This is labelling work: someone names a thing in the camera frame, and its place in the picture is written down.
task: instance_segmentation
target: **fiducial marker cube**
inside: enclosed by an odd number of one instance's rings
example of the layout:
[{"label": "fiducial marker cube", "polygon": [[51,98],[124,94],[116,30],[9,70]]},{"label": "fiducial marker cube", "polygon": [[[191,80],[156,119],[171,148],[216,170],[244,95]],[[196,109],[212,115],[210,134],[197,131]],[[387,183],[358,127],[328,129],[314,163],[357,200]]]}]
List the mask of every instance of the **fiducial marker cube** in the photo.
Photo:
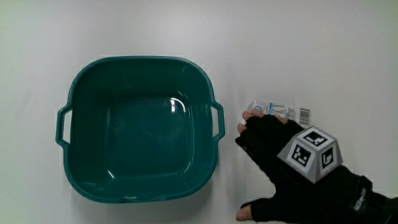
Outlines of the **fiducial marker cube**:
[{"label": "fiducial marker cube", "polygon": [[337,140],[314,126],[296,134],[277,157],[312,183],[343,163]]}]

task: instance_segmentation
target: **finger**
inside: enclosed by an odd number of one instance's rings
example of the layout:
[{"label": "finger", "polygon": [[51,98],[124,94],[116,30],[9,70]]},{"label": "finger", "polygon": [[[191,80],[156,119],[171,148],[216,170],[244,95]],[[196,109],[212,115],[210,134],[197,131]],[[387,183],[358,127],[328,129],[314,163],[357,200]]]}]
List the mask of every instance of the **finger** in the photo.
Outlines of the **finger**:
[{"label": "finger", "polygon": [[282,123],[282,124],[286,124],[287,120],[283,117],[281,117],[279,114],[274,114],[274,116]]},{"label": "finger", "polygon": [[242,117],[245,121],[247,121],[249,118],[253,117],[254,115],[247,112],[247,111],[243,111]]},{"label": "finger", "polygon": [[251,204],[251,215],[256,222],[282,221],[300,223],[305,218],[301,204],[295,200],[286,200],[278,197],[262,198]]},{"label": "finger", "polygon": [[237,221],[241,222],[241,221],[253,220],[250,206],[251,205],[247,205],[238,211],[238,213],[236,214]]},{"label": "finger", "polygon": [[235,142],[266,173],[271,182],[276,184],[289,180],[291,173],[295,172],[287,164],[276,158],[275,148],[252,129],[246,128],[240,137],[235,139]]},{"label": "finger", "polygon": [[246,127],[259,133],[261,138],[271,145],[271,150],[279,152],[283,146],[281,143],[283,133],[280,133],[277,123],[282,126],[282,123],[275,116],[267,114],[262,118],[257,116],[249,118],[246,121]]},{"label": "finger", "polygon": [[271,146],[260,137],[259,133],[247,128],[235,141],[262,170],[274,164],[276,156],[271,151]]},{"label": "finger", "polygon": [[239,134],[241,134],[244,130],[246,130],[248,127],[246,127],[244,124],[238,124],[238,131]]},{"label": "finger", "polygon": [[259,118],[262,118],[265,114],[261,113],[261,111],[257,110],[257,109],[253,109],[250,112],[252,115],[257,116]]}]

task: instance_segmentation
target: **barcode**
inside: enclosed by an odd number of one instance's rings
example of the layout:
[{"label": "barcode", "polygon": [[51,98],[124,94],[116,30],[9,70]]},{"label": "barcode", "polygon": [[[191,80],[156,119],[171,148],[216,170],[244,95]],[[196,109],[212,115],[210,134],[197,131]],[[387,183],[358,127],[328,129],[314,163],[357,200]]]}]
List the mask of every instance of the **barcode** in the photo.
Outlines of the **barcode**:
[{"label": "barcode", "polygon": [[300,125],[310,126],[311,125],[311,110],[300,108]]}]

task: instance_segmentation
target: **white packet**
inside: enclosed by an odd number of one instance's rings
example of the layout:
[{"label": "white packet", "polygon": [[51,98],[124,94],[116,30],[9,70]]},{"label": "white packet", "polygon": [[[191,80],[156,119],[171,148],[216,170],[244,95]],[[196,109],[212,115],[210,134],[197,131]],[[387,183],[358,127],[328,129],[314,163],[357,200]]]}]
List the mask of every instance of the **white packet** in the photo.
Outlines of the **white packet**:
[{"label": "white packet", "polygon": [[312,110],[307,106],[284,105],[281,103],[258,102],[253,100],[248,111],[258,109],[265,114],[278,114],[285,119],[296,121],[299,125],[307,128],[311,126]]}]

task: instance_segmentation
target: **black glove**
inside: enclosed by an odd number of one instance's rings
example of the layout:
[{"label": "black glove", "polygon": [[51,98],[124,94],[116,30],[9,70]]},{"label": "black glove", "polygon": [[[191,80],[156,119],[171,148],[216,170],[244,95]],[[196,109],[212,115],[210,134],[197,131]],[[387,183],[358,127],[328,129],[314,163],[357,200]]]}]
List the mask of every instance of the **black glove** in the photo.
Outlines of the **black glove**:
[{"label": "black glove", "polygon": [[242,205],[241,208],[251,204],[255,221],[319,224],[374,223],[380,219],[388,198],[373,193],[367,178],[339,166],[313,184],[276,157],[290,139],[303,130],[295,121],[283,124],[272,115],[253,116],[247,120],[246,127],[235,141],[276,188],[272,198]]}]

